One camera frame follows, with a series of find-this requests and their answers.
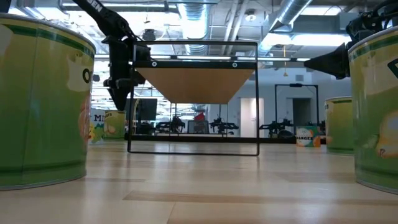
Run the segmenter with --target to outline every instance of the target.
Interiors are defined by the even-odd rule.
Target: wooden floor
[[[190,148],[255,145],[134,142],[143,151]],[[398,196],[357,184],[353,167],[353,157],[324,147],[263,144],[259,157],[167,156],[107,143],[89,149],[84,179],[0,192],[0,223],[398,223]]]

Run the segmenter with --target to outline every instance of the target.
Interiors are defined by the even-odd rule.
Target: wooden board
[[[227,104],[254,71],[211,68],[136,69],[171,103],[208,104]]]

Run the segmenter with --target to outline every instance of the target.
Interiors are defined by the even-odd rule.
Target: black metal frame
[[[146,45],[185,45],[185,44],[197,44],[197,45],[245,45],[245,46],[253,46],[256,48],[255,50],[255,56],[254,56],[254,61],[250,62],[234,62],[234,61],[228,61],[228,62],[203,62],[203,61],[197,61],[197,62],[176,62],[172,60],[159,60],[156,62],[150,62],[150,61],[136,61],[136,49],[137,45],[134,44],[133,48],[133,60],[132,60],[132,65],[134,68],[212,68],[212,69],[253,69],[255,71],[255,76],[256,76],[256,83],[255,83],[255,91],[256,91],[256,116],[259,117],[259,75],[258,75],[258,52],[257,48],[258,45],[256,42],[224,42],[224,41],[192,41],[192,40],[173,40],[173,41],[141,41],[139,42],[140,44],[146,44]],[[127,134],[127,152],[130,153],[140,153],[140,154],[178,154],[178,155],[208,155],[208,156],[258,156],[260,154],[260,123],[259,119],[257,119],[257,129],[256,129],[256,153],[255,154],[235,154],[235,153],[205,153],[205,152],[145,152],[145,151],[131,151],[131,140],[132,140],[132,100],[134,98],[134,86],[131,88],[130,92],[130,113],[128,115],[129,119],[129,126],[128,126],[128,134]],[[174,136],[164,136],[164,141],[168,141],[168,138],[171,140],[172,137]],[[212,137],[212,138],[203,138],[199,137],[198,142],[236,142],[236,141],[230,141],[229,138],[217,138],[217,137]]]
[[[318,92],[318,85],[306,85],[300,84],[300,86],[294,86],[295,84],[275,84],[274,86],[274,93],[275,93],[275,121],[278,122],[278,100],[277,100],[277,87],[278,86],[289,86],[291,88],[301,88],[303,86],[313,86],[315,87],[316,94],[317,94],[317,125],[319,125],[319,92]]]

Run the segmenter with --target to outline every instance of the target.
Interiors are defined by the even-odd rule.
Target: doorway
[[[294,126],[306,126],[311,121],[311,98],[293,98]]]
[[[259,98],[259,119],[260,125],[264,124],[264,99]],[[255,138],[257,130],[256,99],[241,98],[241,124],[240,136],[243,138]],[[263,138],[264,131],[260,130],[260,138]]]

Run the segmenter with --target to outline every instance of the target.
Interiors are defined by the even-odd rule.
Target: red object
[[[195,121],[204,121],[205,120],[205,115],[203,113],[200,113],[198,115],[196,115],[193,120]]]

